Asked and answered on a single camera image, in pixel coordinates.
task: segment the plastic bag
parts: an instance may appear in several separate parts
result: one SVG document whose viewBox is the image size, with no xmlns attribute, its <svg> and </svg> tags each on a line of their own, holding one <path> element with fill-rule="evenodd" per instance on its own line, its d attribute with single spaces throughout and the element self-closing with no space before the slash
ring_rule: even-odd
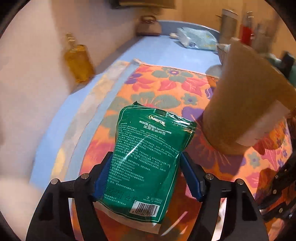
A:
<svg viewBox="0 0 296 241">
<path fill-rule="evenodd" d="M 177 28 L 178 39 L 186 48 L 216 51 L 217 39 L 207 30 Z"/>
<path fill-rule="evenodd" d="M 127 226 L 158 233 L 173 194 L 179 155 L 195 128 L 195 122 L 137 102 L 124 107 L 99 208 Z"/>
</svg>

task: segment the barcode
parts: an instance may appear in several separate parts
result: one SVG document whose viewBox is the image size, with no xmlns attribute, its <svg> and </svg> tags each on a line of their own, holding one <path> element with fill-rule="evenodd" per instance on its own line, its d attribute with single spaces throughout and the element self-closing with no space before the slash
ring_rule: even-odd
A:
<svg viewBox="0 0 296 241">
<path fill-rule="evenodd" d="M 156 217 L 159 205 L 135 201 L 130 213 L 145 217 Z"/>
</svg>

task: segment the plastic wrap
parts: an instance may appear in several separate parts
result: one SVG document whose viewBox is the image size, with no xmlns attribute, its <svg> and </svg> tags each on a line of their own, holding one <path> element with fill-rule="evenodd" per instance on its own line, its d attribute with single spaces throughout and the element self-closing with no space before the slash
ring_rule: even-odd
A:
<svg viewBox="0 0 296 241">
<path fill-rule="evenodd" d="M 216 51 L 217 39 L 207 30 L 178 28 L 178 39 L 186 48 Z"/>
</svg>

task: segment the floral towel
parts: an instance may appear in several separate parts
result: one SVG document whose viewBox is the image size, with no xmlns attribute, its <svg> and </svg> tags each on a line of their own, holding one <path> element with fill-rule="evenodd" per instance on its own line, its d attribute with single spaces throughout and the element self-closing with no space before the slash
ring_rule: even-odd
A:
<svg viewBox="0 0 296 241">
<path fill-rule="evenodd" d="M 141 64 L 127 79 L 107 110 L 85 154 L 81 173 L 89 172 L 102 161 L 115 142 L 119 111 L 135 101 L 164 109 L 198 123 L 187 152 L 206 172 L 223 180 L 245 180 L 258 200 L 268 192 L 268 184 L 289 158 L 292 148 L 286 122 L 275 129 L 244 156 L 227 156 L 216 151 L 202 133 L 202 113 L 210 101 L 218 79 L 200 73 L 170 67 Z M 181 172 L 159 234 L 150 234 L 122 225 L 97 210 L 102 227 L 110 241 L 187 240 L 200 209 Z M 77 219 L 73 219 L 79 236 Z M 270 238 L 277 235 L 281 222 L 267 224 Z"/>
</svg>

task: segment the glass bottle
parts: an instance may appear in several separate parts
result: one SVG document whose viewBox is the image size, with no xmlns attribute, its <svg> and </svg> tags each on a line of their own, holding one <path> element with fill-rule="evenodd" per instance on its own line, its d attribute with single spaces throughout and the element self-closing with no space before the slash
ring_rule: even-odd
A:
<svg viewBox="0 0 296 241">
<path fill-rule="evenodd" d="M 68 50 L 64 58 L 76 82 L 87 84 L 94 76 L 94 67 L 89 60 L 87 48 L 85 45 L 77 45 L 75 38 L 71 33 L 67 33 Z"/>
</svg>

